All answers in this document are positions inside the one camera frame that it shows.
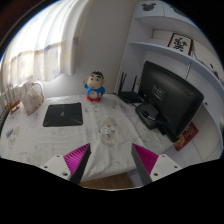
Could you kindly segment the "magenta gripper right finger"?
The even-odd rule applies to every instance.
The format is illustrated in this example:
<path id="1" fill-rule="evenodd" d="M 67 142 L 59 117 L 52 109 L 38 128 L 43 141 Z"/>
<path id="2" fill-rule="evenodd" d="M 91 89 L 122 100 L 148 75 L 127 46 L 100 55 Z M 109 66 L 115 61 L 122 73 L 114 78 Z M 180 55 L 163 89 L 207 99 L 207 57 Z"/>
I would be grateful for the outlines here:
<path id="1" fill-rule="evenodd" d="M 166 154 L 157 155 L 137 144 L 132 144 L 131 154 L 144 185 L 181 170 L 181 167 Z"/>

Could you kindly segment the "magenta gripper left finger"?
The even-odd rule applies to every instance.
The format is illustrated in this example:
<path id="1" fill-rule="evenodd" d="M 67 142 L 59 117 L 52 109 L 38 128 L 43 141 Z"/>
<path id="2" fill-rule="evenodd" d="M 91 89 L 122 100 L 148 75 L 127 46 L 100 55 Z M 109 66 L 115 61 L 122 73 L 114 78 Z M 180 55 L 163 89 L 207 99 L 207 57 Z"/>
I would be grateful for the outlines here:
<path id="1" fill-rule="evenodd" d="M 42 169 L 78 185 L 90 154 L 90 144 L 85 144 L 66 155 L 56 154 L 42 166 Z"/>

